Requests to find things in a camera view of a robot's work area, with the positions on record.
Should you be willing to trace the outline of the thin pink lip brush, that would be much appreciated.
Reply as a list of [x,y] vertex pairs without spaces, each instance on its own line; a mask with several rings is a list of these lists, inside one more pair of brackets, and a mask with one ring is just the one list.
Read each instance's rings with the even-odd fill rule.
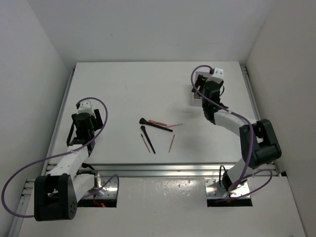
[[171,127],[176,127],[176,126],[181,126],[183,125],[182,123],[178,123],[178,124],[172,124],[172,125],[167,125],[166,128],[171,128]]

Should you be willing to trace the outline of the pink handle spoolie brush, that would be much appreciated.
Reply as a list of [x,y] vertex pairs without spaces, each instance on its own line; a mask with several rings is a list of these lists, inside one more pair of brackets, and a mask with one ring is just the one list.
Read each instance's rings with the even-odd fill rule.
[[146,141],[145,141],[145,138],[144,138],[143,134],[141,134],[141,138],[142,138],[142,140],[143,140],[143,142],[144,142],[144,144],[145,144],[145,146],[146,146],[148,152],[151,153],[151,151],[150,151],[150,149],[149,149],[149,147],[148,147],[148,144],[147,144]]

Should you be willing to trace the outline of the large black makeup brush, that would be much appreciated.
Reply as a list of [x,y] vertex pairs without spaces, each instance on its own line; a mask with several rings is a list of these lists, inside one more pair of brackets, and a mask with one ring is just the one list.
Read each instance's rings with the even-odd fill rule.
[[148,126],[151,126],[151,127],[155,127],[155,128],[161,129],[161,130],[168,131],[168,132],[173,132],[172,129],[169,129],[169,128],[166,128],[164,126],[161,126],[161,125],[149,122],[149,121],[145,120],[144,118],[140,118],[139,123],[142,124],[142,125],[148,125]]

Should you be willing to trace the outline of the black brush pink handle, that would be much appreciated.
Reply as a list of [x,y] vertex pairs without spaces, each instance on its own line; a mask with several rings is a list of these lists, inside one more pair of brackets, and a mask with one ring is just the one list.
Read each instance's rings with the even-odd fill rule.
[[146,137],[146,139],[147,139],[147,141],[148,141],[148,143],[149,143],[149,145],[150,145],[150,147],[151,147],[153,153],[156,154],[155,149],[154,149],[154,147],[153,147],[153,145],[152,145],[152,143],[151,143],[151,141],[150,141],[150,139],[149,139],[149,136],[148,136],[148,134],[147,134],[147,131],[146,131],[146,128],[145,128],[144,125],[141,126],[141,130],[143,131],[143,133],[144,133],[144,135],[145,135],[145,137]]

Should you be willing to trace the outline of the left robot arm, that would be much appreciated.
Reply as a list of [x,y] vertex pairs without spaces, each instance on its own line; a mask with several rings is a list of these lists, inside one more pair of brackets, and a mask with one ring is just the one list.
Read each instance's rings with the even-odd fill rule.
[[79,200],[95,186],[94,173],[78,174],[95,147],[95,132],[103,123],[98,109],[80,106],[72,115],[76,135],[67,139],[69,154],[47,175],[34,184],[34,216],[36,221],[72,220]]

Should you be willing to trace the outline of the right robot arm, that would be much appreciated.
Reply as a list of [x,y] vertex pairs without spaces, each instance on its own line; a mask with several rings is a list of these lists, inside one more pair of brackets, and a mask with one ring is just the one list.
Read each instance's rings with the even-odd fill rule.
[[197,76],[193,93],[202,99],[205,118],[214,125],[221,126],[240,138],[242,158],[225,171],[219,182],[227,192],[252,175],[254,170],[281,157],[281,148],[272,123],[268,119],[251,122],[245,117],[230,112],[220,102],[223,81],[211,80],[201,74]]

